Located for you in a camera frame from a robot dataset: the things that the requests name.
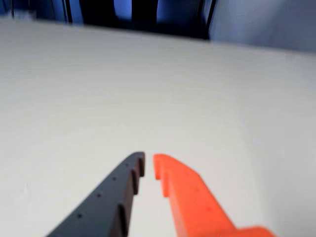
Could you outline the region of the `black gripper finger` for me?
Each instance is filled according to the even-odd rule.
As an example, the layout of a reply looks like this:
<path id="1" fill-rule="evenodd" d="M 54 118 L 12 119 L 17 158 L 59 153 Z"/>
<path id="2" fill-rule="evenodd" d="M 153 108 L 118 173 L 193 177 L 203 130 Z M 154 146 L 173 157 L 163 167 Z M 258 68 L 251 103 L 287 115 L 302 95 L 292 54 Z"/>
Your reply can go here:
<path id="1" fill-rule="evenodd" d="M 144 152 L 130 154 L 49 236 L 128 236 L 133 198 L 144 175 Z"/>

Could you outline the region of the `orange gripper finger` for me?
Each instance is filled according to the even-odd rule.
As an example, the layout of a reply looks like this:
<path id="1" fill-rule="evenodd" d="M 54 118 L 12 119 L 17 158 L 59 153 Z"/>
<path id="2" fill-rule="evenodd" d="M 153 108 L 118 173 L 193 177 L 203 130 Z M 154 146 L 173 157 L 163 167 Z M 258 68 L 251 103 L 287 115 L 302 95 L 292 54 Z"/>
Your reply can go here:
<path id="1" fill-rule="evenodd" d="M 153 156 L 155 178 L 169 199 L 179 237 L 272 237 L 263 227 L 237 228 L 200 175 L 179 160 Z"/>

